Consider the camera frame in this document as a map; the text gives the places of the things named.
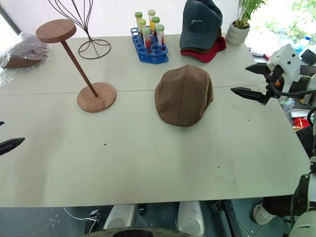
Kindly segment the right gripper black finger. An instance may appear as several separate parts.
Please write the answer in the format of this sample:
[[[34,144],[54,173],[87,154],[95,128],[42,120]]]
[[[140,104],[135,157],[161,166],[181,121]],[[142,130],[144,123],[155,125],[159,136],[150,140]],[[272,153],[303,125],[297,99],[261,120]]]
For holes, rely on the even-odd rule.
[[[270,99],[268,94],[263,94],[259,91],[253,91],[246,87],[233,87],[231,88],[231,91],[242,98],[257,101],[262,105],[266,105]]]
[[[247,71],[250,71],[255,74],[268,75],[271,73],[271,70],[266,63],[256,63],[245,68]]]

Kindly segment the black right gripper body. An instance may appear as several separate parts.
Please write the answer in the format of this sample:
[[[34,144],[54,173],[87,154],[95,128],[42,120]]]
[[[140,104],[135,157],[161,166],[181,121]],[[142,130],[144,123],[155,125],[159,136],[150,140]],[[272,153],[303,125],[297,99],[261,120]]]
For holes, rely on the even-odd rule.
[[[282,92],[284,87],[284,78],[283,78],[284,70],[280,65],[276,65],[275,68],[271,71],[271,73],[268,75],[266,82],[266,89],[269,95],[271,95],[272,98],[280,98],[280,95],[276,93]]]

